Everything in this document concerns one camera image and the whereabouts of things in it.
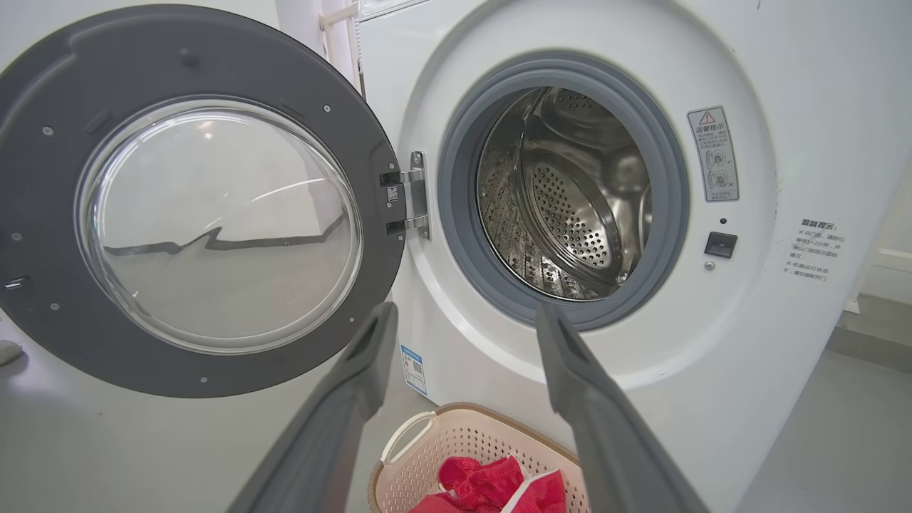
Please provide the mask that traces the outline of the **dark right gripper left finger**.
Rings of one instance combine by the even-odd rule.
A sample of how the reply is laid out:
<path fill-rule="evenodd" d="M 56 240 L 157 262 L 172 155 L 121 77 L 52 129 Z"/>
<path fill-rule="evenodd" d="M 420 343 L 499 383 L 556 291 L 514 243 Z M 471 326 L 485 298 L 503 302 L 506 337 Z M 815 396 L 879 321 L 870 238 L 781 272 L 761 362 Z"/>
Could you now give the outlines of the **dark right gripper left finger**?
<path fill-rule="evenodd" d="M 398 308 L 375 306 L 242 487 L 230 512 L 343 512 L 364 425 L 381 409 Z"/>

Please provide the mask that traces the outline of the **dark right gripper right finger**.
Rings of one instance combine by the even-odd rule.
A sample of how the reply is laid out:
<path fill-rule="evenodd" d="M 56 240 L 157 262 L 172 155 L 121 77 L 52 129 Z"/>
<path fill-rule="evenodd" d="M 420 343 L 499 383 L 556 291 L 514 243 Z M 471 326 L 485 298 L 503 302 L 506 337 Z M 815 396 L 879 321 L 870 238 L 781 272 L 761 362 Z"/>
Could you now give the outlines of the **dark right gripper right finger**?
<path fill-rule="evenodd" d="M 572 322 L 541 304 L 535 331 L 551 409 L 570 425 L 595 512 L 707 512 L 622 387 Z"/>

